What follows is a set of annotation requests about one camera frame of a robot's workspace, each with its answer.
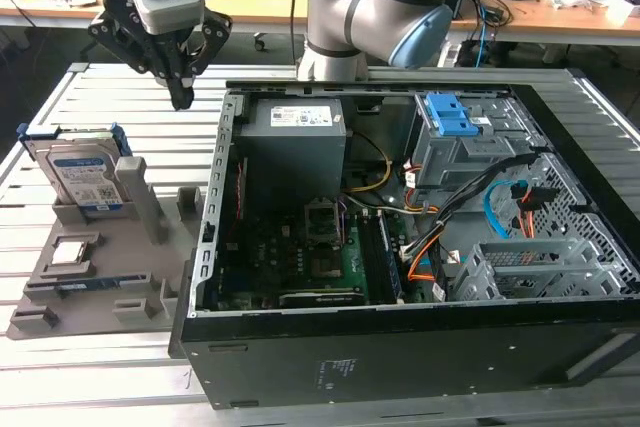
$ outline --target hard drive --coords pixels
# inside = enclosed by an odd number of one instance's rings
[[[51,182],[59,204],[76,204],[85,212],[109,211],[129,200],[115,177],[118,159],[131,155],[122,127],[65,130],[23,124],[18,133]]]

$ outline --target metal workbench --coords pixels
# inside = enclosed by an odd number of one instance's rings
[[[384,80],[532,85],[640,213],[640,136],[586,79],[550,70],[371,72]],[[173,195],[179,185],[207,183],[225,80],[292,74],[285,66],[212,67],[196,81],[191,110],[174,112],[168,91],[150,75],[124,65],[74,65],[34,122],[119,122],[133,151],[146,158],[148,182],[158,195]],[[517,425],[640,424],[640,356],[579,389],[214,412],[188,363],[169,359],[169,333],[13,342],[3,332],[54,221],[53,200],[45,176],[21,146],[14,147],[0,166],[0,425],[467,426],[478,425],[476,419],[485,419],[480,425],[504,425],[490,419]]]

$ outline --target desk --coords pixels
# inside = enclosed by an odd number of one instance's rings
[[[492,5],[491,0],[483,0]],[[504,0],[513,13],[513,21],[498,31],[496,40],[541,44],[588,44],[640,46],[640,18],[630,18],[616,26],[605,17],[606,7],[593,4],[555,10],[544,0]],[[455,63],[460,43],[475,29],[476,15],[468,0],[463,0],[460,20],[453,22],[440,66]]]
[[[14,0],[37,27],[86,29],[102,11],[102,0],[89,7],[61,7],[51,0]],[[291,0],[207,0],[209,9],[230,15],[234,32],[289,31]],[[306,29],[307,0],[296,0],[294,25]],[[0,0],[0,25],[29,27],[11,0]]]
[[[100,2],[87,8],[63,8],[49,0],[15,0],[38,27],[86,28],[101,10]],[[617,27],[605,16],[605,9],[554,10],[543,0],[506,1],[514,20],[501,28],[497,40],[544,44],[591,44],[640,46],[640,18],[628,19]],[[230,15],[234,32],[286,33],[291,0],[207,0],[207,7]],[[451,26],[440,57],[441,66],[455,62],[460,43],[476,26],[473,6],[463,1],[461,18]],[[306,30],[307,0],[296,0],[295,30]],[[28,27],[30,24],[10,0],[0,0],[0,25]]]
[[[586,79],[567,71],[371,68],[374,81],[399,76],[414,81],[530,84],[581,139],[594,162],[606,158],[611,149],[637,149],[640,144],[624,116]],[[294,72],[290,66],[212,66],[196,81],[192,108],[174,112],[167,90],[149,73],[138,75],[122,64],[77,65],[65,74],[32,125],[95,127],[117,121],[133,151],[145,157],[145,177],[157,195],[175,195],[179,185],[206,188],[226,81],[265,77],[290,80]],[[615,187],[629,202],[638,189],[628,178],[618,179]],[[554,427],[586,427],[610,425],[617,416],[624,416],[628,425],[640,422],[638,355],[581,388],[214,412],[188,362],[167,356],[168,332],[11,341],[3,334],[55,220],[50,206],[54,198],[53,188],[16,144],[0,165],[2,426],[471,426],[483,425],[477,418],[493,417],[509,425],[546,421]],[[633,210],[640,213],[640,205]]]

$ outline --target hard drive label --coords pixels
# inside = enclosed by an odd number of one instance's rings
[[[105,178],[108,169],[100,158],[56,159],[60,180],[80,207],[110,210],[120,206],[122,198],[116,186]]]

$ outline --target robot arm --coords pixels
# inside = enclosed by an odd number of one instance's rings
[[[298,79],[322,81],[366,77],[363,53],[394,67],[422,67],[453,15],[444,0],[309,0],[308,12]]]
[[[193,101],[193,79],[229,38],[231,19],[209,11],[204,0],[104,0],[89,34],[139,73],[152,72],[166,86],[176,110]],[[187,39],[202,25],[203,43]]]

